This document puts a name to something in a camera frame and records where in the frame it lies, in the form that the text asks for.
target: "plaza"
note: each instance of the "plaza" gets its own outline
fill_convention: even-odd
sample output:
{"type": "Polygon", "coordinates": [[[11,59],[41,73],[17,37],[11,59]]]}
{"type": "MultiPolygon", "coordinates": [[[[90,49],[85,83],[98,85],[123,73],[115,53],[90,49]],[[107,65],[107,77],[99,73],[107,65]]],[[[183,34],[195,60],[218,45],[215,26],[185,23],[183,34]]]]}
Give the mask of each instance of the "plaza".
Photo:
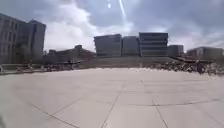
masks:
{"type": "Polygon", "coordinates": [[[0,76],[0,128],[222,128],[223,82],[146,68],[0,76]]]}

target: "distant building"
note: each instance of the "distant building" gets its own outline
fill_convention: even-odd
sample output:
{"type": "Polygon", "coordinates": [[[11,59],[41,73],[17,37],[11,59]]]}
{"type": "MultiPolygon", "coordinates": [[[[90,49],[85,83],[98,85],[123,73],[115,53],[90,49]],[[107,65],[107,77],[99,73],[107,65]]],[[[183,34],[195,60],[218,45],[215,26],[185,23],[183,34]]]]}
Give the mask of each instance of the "distant building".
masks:
{"type": "Polygon", "coordinates": [[[0,13],[0,63],[24,63],[43,55],[46,25],[0,13]]]}
{"type": "Polygon", "coordinates": [[[44,57],[44,61],[48,63],[66,63],[68,61],[88,60],[94,57],[94,52],[83,49],[82,45],[77,45],[73,49],[62,51],[49,50],[49,53],[44,57]]]}
{"type": "Polygon", "coordinates": [[[187,55],[200,60],[216,60],[223,57],[223,49],[198,47],[187,51],[187,55]]]}
{"type": "Polygon", "coordinates": [[[121,34],[104,35],[94,37],[97,57],[119,57],[121,56],[122,36],[121,34]]]}
{"type": "Polygon", "coordinates": [[[136,36],[125,36],[122,40],[122,56],[139,56],[139,41],[136,36]]]}
{"type": "Polygon", "coordinates": [[[170,57],[179,57],[184,54],[183,45],[169,45],[167,49],[167,55],[170,57]]]}
{"type": "Polygon", "coordinates": [[[168,33],[139,33],[142,57],[167,56],[168,33]]]}

